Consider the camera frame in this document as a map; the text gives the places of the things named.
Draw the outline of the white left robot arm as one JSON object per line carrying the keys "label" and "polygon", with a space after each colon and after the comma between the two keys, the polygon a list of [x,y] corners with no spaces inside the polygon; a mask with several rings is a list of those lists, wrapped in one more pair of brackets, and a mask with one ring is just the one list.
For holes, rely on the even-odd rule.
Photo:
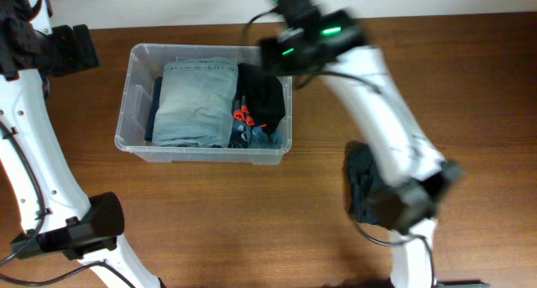
{"label": "white left robot arm", "polygon": [[160,287],[124,234],[117,196],[88,196],[45,106],[50,78],[99,64],[85,25],[52,26],[50,0],[1,0],[1,163],[18,201],[12,259],[63,254],[109,287]]}

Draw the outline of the light blue denim shirt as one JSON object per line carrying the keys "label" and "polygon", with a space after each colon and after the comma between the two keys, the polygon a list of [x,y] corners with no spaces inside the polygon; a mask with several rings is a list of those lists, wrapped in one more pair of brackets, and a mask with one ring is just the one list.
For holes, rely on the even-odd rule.
{"label": "light blue denim shirt", "polygon": [[232,125],[232,134],[228,147],[234,149],[280,149],[283,140],[276,129],[272,134],[266,134],[261,127],[251,127],[240,120]]}

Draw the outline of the light grey-blue jeans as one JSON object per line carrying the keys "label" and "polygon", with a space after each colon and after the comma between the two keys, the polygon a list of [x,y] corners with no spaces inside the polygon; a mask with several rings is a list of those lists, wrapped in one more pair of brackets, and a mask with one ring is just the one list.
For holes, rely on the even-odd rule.
{"label": "light grey-blue jeans", "polygon": [[154,118],[153,145],[226,148],[232,134],[237,79],[234,59],[167,63]]}

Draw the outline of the black garment with red cuff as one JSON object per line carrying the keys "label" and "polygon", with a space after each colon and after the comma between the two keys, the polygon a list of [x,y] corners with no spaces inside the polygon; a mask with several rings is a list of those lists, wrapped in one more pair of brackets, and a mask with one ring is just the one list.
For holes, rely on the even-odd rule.
{"label": "black garment with red cuff", "polygon": [[235,118],[250,118],[253,127],[273,134],[286,114],[281,82],[265,75],[259,66],[240,63],[232,111]]}

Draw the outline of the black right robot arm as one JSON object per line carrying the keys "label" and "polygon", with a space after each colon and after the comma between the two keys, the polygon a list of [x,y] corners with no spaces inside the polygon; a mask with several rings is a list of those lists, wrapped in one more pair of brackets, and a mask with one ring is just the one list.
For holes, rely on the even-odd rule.
{"label": "black right robot arm", "polygon": [[275,76],[324,76],[365,138],[382,185],[368,194],[389,231],[394,287],[437,287],[432,244],[437,205],[462,176],[421,129],[365,28],[345,9],[322,13],[311,0],[273,0],[285,21],[259,40],[262,67]]}

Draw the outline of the dark blue jeans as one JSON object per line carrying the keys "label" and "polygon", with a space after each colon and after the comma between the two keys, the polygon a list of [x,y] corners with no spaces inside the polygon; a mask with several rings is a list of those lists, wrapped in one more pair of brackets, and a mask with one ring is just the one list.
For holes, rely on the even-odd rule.
{"label": "dark blue jeans", "polygon": [[156,112],[159,109],[159,99],[160,99],[160,93],[161,93],[161,87],[162,87],[162,81],[163,77],[158,76],[154,80],[154,88],[153,88],[153,94],[152,94],[152,102],[149,109],[149,115],[148,120],[146,124],[146,130],[144,134],[144,140],[151,142],[153,138],[153,131],[154,131],[154,121],[156,117]]}

